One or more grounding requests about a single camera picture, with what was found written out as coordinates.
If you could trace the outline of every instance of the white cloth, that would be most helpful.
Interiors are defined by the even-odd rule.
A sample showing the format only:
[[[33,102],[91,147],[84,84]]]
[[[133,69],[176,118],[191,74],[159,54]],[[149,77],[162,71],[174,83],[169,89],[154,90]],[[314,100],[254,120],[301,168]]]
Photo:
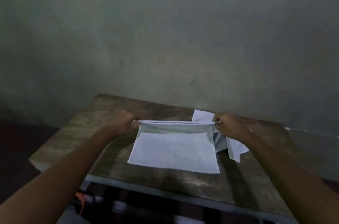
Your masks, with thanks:
[[[194,110],[192,121],[212,121],[214,113],[208,111]],[[248,152],[249,149],[237,140],[223,136],[217,129],[213,130],[215,152],[228,149],[228,157],[236,162],[240,162],[240,154]]]
[[[214,122],[140,123],[128,163],[210,174],[220,173],[213,142]]]

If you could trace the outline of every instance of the table top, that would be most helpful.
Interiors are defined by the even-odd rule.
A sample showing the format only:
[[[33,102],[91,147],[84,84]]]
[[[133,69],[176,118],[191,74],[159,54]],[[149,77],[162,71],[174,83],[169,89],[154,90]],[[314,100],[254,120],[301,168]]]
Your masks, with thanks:
[[[31,157],[41,171],[53,165],[106,124],[117,109],[144,120],[190,121],[193,109],[141,100],[97,95]],[[242,118],[247,126],[273,148],[295,158],[298,150],[278,123]],[[165,191],[230,203],[293,218],[285,202],[251,152],[241,162],[230,160],[227,151],[217,153],[220,174],[211,175],[173,169],[150,168],[127,163],[137,132],[114,139],[102,152],[89,174]]]

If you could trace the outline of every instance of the forearm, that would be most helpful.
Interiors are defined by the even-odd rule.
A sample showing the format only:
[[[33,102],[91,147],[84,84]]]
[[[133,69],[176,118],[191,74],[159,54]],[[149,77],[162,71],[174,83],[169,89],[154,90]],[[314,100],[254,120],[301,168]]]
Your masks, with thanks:
[[[109,143],[112,132],[96,132],[83,145],[38,175],[0,206],[2,223],[55,223]]]
[[[242,134],[245,145],[256,157],[272,183],[300,223],[334,223],[339,196],[320,178],[296,166],[252,132]]]

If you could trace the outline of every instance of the gray wall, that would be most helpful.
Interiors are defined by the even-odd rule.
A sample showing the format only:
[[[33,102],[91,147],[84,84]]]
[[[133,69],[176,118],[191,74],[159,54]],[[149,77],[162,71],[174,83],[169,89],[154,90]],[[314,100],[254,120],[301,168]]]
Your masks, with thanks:
[[[1,0],[2,116],[97,93],[339,135],[339,0]]]

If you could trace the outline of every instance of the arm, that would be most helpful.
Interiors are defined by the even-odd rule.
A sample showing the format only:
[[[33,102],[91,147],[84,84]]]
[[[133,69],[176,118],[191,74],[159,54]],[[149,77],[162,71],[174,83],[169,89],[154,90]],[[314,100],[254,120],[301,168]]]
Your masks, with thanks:
[[[339,195],[296,164],[278,154],[234,115],[216,114],[217,129],[246,145],[277,188],[299,223],[337,223]]]
[[[1,223],[56,223],[106,145],[139,126],[121,111],[78,149],[38,175],[0,205]]]

